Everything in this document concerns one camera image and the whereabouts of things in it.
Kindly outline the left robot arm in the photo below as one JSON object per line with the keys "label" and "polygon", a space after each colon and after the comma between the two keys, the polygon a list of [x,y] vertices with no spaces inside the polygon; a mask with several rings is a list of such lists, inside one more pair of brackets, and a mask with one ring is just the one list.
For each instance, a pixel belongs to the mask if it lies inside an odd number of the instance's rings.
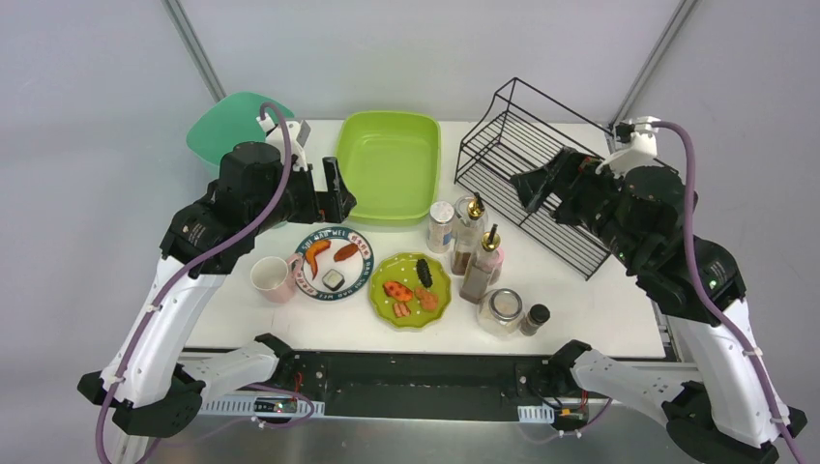
{"label": "left robot arm", "polygon": [[205,194],[173,216],[153,287],[117,356],[78,382],[104,419],[129,435],[167,439],[203,404],[274,376],[291,350],[268,333],[200,362],[179,358],[203,309],[258,235],[284,222],[348,218],[355,196],[335,158],[322,164],[327,187],[320,191],[309,166],[270,144],[243,142],[223,156]]}

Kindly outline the oil bottle gold spout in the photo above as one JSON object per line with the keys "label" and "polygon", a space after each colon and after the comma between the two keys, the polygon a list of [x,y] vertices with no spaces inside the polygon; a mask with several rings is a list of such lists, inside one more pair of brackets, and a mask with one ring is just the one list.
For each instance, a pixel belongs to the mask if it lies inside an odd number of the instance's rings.
{"label": "oil bottle gold spout", "polygon": [[494,223],[485,232],[468,261],[467,269],[459,290],[459,296],[472,304],[477,304],[486,293],[499,259],[501,237],[498,224]]}

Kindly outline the large glass jar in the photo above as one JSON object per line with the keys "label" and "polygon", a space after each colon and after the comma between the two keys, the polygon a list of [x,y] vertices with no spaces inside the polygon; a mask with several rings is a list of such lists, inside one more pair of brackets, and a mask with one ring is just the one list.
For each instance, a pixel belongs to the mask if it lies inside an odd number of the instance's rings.
{"label": "large glass jar", "polygon": [[487,292],[479,304],[477,320],[487,333],[507,337],[515,332],[523,316],[523,301],[509,288]]}

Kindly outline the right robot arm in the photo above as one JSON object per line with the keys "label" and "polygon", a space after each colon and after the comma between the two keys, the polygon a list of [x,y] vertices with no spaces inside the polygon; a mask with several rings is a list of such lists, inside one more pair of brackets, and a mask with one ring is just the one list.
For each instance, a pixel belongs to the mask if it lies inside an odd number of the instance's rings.
{"label": "right robot arm", "polygon": [[776,462],[776,440],[795,438],[805,413],[757,376],[762,358],[737,262],[724,247],[686,233],[690,215],[678,173],[655,164],[616,174],[567,147],[511,183],[526,211],[554,195],[556,222],[587,229],[609,249],[687,344],[699,372],[695,381],[675,381],[571,340],[530,373],[533,393],[586,391],[619,401],[660,424],[701,463]]}

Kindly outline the tall oil bottle gold pump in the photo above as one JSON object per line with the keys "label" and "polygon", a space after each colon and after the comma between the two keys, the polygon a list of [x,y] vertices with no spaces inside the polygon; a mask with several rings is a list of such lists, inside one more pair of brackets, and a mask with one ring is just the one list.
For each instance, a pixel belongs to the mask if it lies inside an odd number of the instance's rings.
{"label": "tall oil bottle gold pump", "polygon": [[467,270],[469,260],[486,229],[486,207],[477,191],[472,195],[459,198],[454,207],[454,244],[451,269],[454,275],[463,276]]}

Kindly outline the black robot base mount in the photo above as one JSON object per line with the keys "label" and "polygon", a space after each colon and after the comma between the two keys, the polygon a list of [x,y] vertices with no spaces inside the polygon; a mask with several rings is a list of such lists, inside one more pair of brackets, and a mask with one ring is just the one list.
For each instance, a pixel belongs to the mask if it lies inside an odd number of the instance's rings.
{"label": "black robot base mount", "polygon": [[524,406],[571,407],[579,388],[539,356],[295,351],[270,387],[292,389],[339,418],[515,421]]}

